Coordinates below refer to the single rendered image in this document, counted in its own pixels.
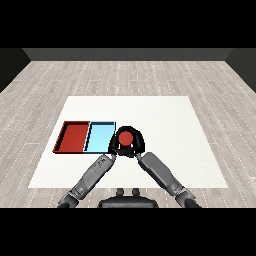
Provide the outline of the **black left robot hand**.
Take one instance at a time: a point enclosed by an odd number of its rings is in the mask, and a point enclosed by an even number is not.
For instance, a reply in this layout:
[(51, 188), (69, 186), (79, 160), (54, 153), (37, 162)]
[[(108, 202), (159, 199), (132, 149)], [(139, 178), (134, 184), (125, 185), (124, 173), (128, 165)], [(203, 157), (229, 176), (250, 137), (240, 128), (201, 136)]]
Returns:
[(128, 154), (128, 147), (123, 146), (119, 141), (119, 135), (122, 132), (126, 132), (127, 127), (122, 126), (120, 127), (111, 137), (109, 146), (108, 146), (108, 153), (112, 155), (119, 155), (119, 156), (125, 156)]

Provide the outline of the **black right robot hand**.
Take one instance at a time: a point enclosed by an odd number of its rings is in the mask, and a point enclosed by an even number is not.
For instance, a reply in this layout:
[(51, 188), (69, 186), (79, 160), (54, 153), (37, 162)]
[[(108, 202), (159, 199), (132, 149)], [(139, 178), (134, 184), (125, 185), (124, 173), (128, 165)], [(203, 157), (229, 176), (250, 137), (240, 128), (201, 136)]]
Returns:
[(133, 127), (130, 127), (130, 132), (133, 135), (133, 151), (129, 154), (130, 158), (135, 157), (137, 154), (145, 152), (145, 141), (141, 132)]

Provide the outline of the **dark grey robot body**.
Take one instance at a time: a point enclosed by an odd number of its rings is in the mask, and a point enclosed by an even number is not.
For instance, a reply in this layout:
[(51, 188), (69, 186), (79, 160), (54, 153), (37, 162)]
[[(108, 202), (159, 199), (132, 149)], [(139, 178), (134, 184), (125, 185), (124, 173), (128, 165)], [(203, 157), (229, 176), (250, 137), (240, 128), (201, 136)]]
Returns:
[(155, 200), (142, 197), (138, 188), (132, 189), (131, 196), (125, 196), (124, 189), (118, 188), (116, 195), (101, 200), (98, 208), (158, 208), (158, 204)]

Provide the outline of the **red shallow open box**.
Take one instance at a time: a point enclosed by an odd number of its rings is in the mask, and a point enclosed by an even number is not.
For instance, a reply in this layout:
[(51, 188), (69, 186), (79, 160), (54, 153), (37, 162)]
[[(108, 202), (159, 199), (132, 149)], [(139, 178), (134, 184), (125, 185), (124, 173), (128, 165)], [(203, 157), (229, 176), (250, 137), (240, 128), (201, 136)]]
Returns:
[(82, 154), (89, 121), (65, 121), (53, 148), (55, 154)]

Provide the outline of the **small red can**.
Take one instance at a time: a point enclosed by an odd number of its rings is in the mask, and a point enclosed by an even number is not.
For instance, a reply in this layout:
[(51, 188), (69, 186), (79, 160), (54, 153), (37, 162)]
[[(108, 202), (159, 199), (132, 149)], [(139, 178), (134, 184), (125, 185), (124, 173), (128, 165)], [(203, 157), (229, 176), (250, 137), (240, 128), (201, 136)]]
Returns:
[(120, 133), (118, 140), (122, 146), (130, 146), (133, 142), (133, 135), (128, 131), (123, 131)]

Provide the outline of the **light blue shallow open box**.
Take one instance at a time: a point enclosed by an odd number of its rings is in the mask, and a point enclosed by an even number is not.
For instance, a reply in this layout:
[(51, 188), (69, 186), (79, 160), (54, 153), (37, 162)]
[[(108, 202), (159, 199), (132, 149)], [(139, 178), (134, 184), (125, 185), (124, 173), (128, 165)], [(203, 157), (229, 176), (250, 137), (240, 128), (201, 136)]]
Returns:
[(107, 153), (115, 130), (114, 121), (92, 121), (86, 135), (83, 152), (85, 154)]

